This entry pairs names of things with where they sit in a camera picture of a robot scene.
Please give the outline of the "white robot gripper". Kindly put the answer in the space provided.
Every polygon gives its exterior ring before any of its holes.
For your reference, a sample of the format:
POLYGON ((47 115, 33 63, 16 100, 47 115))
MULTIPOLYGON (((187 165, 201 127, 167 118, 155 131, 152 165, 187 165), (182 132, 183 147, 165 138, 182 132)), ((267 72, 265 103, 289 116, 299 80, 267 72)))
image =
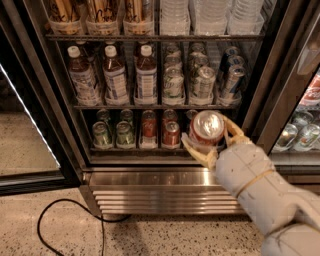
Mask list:
POLYGON ((223 136, 229 148, 219 158, 216 146, 196 143, 183 133, 181 142, 186 150, 208 170, 216 166, 217 181, 235 198, 274 195, 274 188, 266 181, 267 176, 275 171, 272 161, 260 147, 251 144, 252 141, 236 123, 226 116, 222 118, 225 126, 223 136))

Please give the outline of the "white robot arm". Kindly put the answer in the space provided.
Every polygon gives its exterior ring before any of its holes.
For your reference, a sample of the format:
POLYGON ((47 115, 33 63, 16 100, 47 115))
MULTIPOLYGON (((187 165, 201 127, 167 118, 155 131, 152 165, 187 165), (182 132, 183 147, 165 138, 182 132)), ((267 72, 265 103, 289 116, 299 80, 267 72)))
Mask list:
POLYGON ((255 223, 262 256, 320 256, 319 196, 288 183, 233 121, 201 111, 182 142, 255 223))

